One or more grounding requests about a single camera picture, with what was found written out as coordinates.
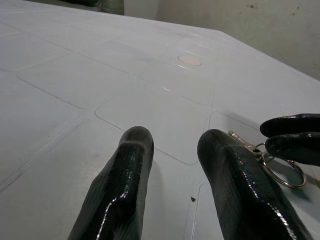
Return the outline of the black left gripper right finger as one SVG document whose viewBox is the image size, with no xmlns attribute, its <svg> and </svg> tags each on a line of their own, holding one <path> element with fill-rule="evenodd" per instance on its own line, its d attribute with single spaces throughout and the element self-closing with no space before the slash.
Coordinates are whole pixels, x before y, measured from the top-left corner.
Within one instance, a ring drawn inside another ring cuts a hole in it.
<svg viewBox="0 0 320 240">
<path fill-rule="evenodd" d="M 227 133 L 204 132 L 197 156 L 224 240 L 313 240 L 280 186 Z"/>
</svg>

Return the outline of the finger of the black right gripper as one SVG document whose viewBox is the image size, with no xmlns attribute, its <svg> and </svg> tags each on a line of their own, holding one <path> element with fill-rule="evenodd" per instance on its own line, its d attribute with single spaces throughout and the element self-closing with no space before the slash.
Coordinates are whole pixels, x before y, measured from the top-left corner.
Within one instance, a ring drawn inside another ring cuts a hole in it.
<svg viewBox="0 0 320 240">
<path fill-rule="evenodd" d="M 304 165 L 320 166 L 320 133 L 303 132 L 269 137 L 265 148 L 272 156 Z"/>
<path fill-rule="evenodd" d="M 259 130 L 268 138 L 288 134 L 320 133 L 320 113 L 299 113 L 272 118 L 263 122 Z"/>
</svg>

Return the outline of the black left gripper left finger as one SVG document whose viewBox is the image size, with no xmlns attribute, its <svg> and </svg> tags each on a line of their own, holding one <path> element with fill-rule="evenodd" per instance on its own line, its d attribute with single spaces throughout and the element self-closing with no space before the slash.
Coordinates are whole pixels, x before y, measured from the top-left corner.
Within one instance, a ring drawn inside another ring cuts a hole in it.
<svg viewBox="0 0 320 240">
<path fill-rule="evenodd" d="M 154 140 L 133 126 L 92 181 L 67 240 L 141 240 Z"/>
</svg>

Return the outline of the silver key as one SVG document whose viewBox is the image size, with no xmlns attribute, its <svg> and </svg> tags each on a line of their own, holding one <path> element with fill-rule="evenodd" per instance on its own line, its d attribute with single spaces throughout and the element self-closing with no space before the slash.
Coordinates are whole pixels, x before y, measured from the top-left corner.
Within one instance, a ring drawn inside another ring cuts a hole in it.
<svg viewBox="0 0 320 240">
<path fill-rule="evenodd" d="M 262 151 L 259 150 L 256 145 L 247 142 L 242 137 L 240 137 L 238 134 L 236 134 L 234 131 L 229 130 L 228 135 L 232 137 L 234 140 L 236 140 L 238 143 L 243 145 L 247 150 L 249 150 L 256 158 L 259 158 L 262 156 Z"/>
</svg>

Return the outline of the round beige table hole cap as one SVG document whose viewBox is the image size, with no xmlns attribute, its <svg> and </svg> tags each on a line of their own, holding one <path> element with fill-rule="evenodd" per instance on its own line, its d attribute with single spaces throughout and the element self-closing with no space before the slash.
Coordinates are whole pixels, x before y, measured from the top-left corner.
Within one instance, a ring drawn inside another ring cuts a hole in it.
<svg viewBox="0 0 320 240">
<path fill-rule="evenodd" d="M 200 66 L 202 64 L 199 59 L 192 56 L 180 55 L 177 58 L 183 63 L 193 65 L 193 66 Z"/>
</svg>

